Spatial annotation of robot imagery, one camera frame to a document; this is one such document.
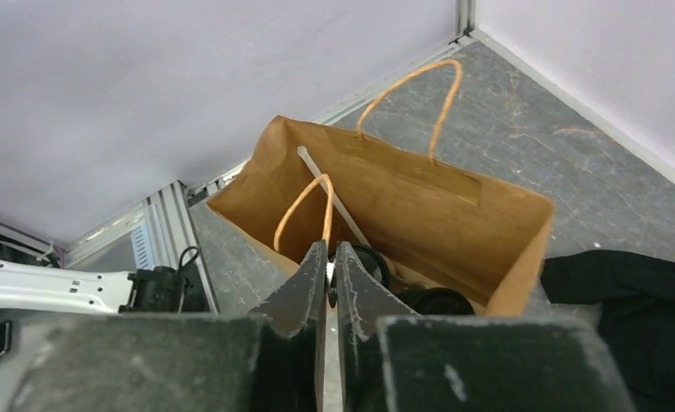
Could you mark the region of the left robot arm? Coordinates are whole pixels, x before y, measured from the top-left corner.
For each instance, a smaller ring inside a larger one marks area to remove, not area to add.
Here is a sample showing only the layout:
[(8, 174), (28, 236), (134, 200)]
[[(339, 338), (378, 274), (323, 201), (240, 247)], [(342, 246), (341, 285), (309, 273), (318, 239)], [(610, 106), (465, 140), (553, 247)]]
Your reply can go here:
[(116, 272), (0, 260), (0, 309), (87, 314), (210, 310), (193, 260), (177, 269), (156, 266)]

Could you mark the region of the black cup lid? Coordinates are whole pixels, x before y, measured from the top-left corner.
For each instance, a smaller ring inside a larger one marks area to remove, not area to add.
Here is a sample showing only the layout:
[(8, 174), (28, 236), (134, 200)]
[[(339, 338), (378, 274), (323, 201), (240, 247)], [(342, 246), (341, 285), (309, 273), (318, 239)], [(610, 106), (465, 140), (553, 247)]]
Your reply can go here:
[(407, 288), (398, 298), (421, 315), (475, 315), (470, 301), (451, 288)]
[(391, 287), (392, 271), (388, 261), (375, 249), (361, 244), (351, 245), (363, 268), (384, 288)]

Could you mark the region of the white paper-wrapped straw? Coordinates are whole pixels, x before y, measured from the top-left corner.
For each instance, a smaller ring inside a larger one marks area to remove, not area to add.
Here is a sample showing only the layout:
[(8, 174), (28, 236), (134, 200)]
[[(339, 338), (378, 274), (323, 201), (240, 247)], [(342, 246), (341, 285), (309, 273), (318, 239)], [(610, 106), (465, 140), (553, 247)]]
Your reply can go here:
[[(322, 174), (322, 171), (319, 169), (317, 163), (313, 160), (312, 156), (308, 153), (306, 147), (299, 146), (296, 152), (315, 178), (317, 178), (319, 175)], [(343, 219), (347, 223), (348, 227), (350, 228), (350, 231), (357, 237), (360, 243), (363, 245), (371, 246), (368, 239), (366, 238), (362, 230), (357, 226), (352, 215), (346, 209), (344, 203), (336, 193), (333, 194), (332, 203), (337, 209), (337, 212), (343, 217)]]

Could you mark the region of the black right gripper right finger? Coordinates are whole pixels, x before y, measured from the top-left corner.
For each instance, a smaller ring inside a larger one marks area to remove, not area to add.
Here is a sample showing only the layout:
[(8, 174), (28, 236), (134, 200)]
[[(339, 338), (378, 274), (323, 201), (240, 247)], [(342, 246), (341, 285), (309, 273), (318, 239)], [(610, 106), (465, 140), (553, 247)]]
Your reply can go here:
[(347, 411), (631, 411), (600, 337), (558, 317), (422, 316), (335, 253)]

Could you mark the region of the brown paper bag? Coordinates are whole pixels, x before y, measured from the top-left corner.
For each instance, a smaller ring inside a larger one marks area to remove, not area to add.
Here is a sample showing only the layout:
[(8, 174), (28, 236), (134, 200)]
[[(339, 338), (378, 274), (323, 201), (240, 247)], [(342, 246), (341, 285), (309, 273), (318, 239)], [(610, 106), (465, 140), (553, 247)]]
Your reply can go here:
[[(488, 316), (521, 314), (541, 271), (555, 206), (534, 191), (436, 159), (463, 77), (457, 61), (448, 65), (454, 79), (426, 153), (397, 148), (361, 126), (277, 116), (208, 207), (291, 270), (315, 241), (359, 241), (332, 203), (336, 193), (405, 282), (454, 289)], [(317, 178), (299, 146), (322, 171)]]

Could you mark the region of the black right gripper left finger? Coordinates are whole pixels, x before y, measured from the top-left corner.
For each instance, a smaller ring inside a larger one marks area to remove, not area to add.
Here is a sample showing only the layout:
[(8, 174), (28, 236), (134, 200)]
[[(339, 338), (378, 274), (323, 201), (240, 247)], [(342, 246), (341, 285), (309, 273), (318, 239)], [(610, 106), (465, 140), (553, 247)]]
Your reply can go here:
[(45, 338), (10, 411), (319, 411), (328, 253), (240, 317), (79, 316)]

